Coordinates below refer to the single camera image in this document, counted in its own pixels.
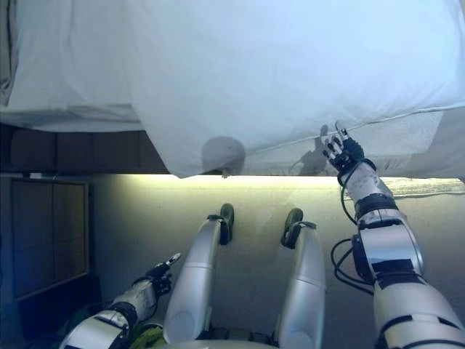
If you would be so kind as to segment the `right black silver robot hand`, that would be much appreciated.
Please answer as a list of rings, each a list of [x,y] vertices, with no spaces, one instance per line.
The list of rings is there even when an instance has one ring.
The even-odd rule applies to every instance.
[[[342,175],[364,159],[365,155],[361,145],[349,135],[342,121],[336,121],[335,128],[337,135],[325,141],[323,155],[330,165]]]

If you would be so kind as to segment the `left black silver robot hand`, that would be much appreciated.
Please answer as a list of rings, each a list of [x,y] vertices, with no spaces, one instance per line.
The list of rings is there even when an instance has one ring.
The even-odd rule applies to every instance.
[[[151,268],[145,276],[152,283],[155,296],[159,298],[171,291],[171,266],[181,257],[179,252],[170,256],[166,261],[158,263]]]

